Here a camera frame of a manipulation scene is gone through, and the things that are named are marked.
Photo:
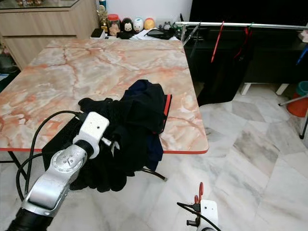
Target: marble table top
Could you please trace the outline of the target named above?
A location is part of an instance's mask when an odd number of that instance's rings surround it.
[[[94,39],[52,41],[0,93],[0,150],[29,150],[35,130],[52,113],[78,111],[84,97],[118,100],[138,79],[173,95],[160,135],[164,153],[205,153],[205,128],[181,42]],[[48,122],[36,151],[71,118],[61,114]]]

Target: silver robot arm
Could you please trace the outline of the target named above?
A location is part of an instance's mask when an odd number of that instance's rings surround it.
[[[109,125],[109,120],[90,112],[82,124],[73,144],[58,151],[51,159],[47,171],[38,178],[22,202],[9,231],[46,230],[57,214],[87,159],[95,158],[99,141]]]

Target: white figurine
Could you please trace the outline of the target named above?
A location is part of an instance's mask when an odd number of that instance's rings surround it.
[[[136,18],[134,20],[134,30],[136,32],[141,32],[143,30],[143,20],[142,20],[142,18]]]

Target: red lid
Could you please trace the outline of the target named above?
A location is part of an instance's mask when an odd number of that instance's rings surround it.
[[[109,21],[116,21],[116,20],[119,20],[119,15],[112,13],[112,14],[109,14],[107,18]]]

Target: navy blue cloth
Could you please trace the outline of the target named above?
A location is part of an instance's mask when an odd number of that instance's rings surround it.
[[[125,91],[123,97],[121,100],[125,100],[129,96],[135,96],[138,94],[143,94],[145,90],[150,87],[152,83],[150,83],[146,79],[141,79],[136,81],[133,85],[129,87],[128,90]],[[152,132],[149,132],[149,134],[146,137],[146,142],[147,142],[147,154],[149,157],[149,161],[146,164],[146,166],[150,169],[155,171],[158,165],[158,162],[162,160],[163,158],[163,147],[160,143],[159,136],[158,134],[154,134]]]

